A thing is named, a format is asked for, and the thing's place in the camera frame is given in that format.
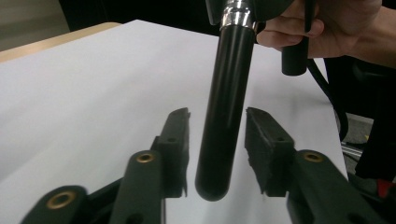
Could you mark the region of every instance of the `white table surface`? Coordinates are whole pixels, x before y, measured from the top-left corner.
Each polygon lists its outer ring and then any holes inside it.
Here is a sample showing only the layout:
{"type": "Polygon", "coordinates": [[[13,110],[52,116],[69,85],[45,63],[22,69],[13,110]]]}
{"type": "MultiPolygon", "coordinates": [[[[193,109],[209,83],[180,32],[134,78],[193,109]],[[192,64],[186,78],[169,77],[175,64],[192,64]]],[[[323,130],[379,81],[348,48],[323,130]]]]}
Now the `white table surface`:
{"type": "MultiPolygon", "coordinates": [[[[19,223],[60,186],[91,193],[120,178],[181,107],[191,112],[189,196],[166,200],[167,223],[290,223],[285,199],[260,195],[243,147],[245,113],[226,197],[210,203],[194,188],[217,43],[133,21],[0,63],[0,223],[19,223]]],[[[255,46],[245,108],[268,111],[297,149],[326,154],[345,174],[328,99],[309,74],[280,68],[279,52],[255,46]]]]}

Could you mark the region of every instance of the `screw hole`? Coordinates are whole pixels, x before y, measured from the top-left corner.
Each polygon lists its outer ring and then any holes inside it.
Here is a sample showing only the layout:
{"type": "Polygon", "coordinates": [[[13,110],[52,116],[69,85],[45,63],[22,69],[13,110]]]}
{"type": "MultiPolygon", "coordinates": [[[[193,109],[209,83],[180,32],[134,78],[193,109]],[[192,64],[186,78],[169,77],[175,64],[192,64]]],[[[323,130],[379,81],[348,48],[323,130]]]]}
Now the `screw hole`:
{"type": "Polygon", "coordinates": [[[323,158],[319,154],[314,153],[314,152],[306,152],[304,154],[304,158],[307,161],[312,161],[312,162],[322,162],[323,161],[323,158]]]}
{"type": "Polygon", "coordinates": [[[154,160],[154,156],[147,153],[147,154],[140,155],[139,157],[137,157],[136,160],[141,163],[150,162],[150,161],[154,160]]]}
{"type": "Polygon", "coordinates": [[[59,209],[67,206],[73,202],[76,198],[76,193],[73,191],[64,191],[52,196],[47,201],[47,207],[49,209],[59,209]]]}

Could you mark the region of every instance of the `black handle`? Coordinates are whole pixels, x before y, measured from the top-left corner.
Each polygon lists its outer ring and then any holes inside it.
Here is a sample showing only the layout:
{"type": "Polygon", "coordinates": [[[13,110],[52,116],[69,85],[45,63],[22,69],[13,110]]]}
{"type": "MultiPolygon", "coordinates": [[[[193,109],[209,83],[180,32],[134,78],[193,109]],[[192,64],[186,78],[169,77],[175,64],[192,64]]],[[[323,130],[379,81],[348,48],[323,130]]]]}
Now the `black handle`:
{"type": "Polygon", "coordinates": [[[206,200],[228,191],[255,33],[230,25],[219,35],[195,187],[206,200]]]}
{"type": "MultiPolygon", "coordinates": [[[[312,20],[315,14],[315,0],[305,1],[305,28],[307,33],[311,30],[312,20]]],[[[295,77],[305,73],[308,58],[309,38],[304,37],[303,40],[294,46],[282,49],[282,73],[295,77]]]]}

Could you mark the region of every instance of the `human hand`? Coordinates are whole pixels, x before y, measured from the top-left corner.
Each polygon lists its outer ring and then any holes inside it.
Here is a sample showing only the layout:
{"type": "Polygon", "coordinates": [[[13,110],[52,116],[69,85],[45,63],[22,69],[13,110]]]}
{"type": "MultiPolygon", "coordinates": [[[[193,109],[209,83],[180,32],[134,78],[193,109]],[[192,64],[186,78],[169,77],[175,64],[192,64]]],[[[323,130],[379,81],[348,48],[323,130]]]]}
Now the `human hand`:
{"type": "Polygon", "coordinates": [[[266,23],[257,41],[281,50],[308,36],[309,58],[348,55],[375,20],[381,4],[381,0],[317,0],[311,31],[305,33],[304,0],[295,0],[282,15],[266,23]]]}

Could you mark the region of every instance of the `black cable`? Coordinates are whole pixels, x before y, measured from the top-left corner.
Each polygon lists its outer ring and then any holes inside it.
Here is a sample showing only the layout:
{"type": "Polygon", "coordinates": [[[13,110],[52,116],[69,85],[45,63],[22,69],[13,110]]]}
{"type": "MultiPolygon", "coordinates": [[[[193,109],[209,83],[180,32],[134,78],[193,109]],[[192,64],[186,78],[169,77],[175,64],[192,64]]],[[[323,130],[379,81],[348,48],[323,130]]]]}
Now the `black cable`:
{"type": "Polygon", "coordinates": [[[339,103],[338,99],[335,98],[334,94],[332,94],[332,89],[329,83],[323,77],[320,70],[318,69],[317,64],[313,59],[308,59],[307,67],[309,69],[309,72],[311,72],[312,77],[315,79],[315,81],[318,83],[320,88],[323,90],[323,92],[326,94],[326,96],[329,98],[330,102],[332,103],[332,107],[334,108],[335,113],[337,114],[338,119],[340,120],[339,136],[340,136],[340,140],[343,141],[347,135],[347,131],[349,128],[349,124],[347,121],[347,113],[339,103]]]}

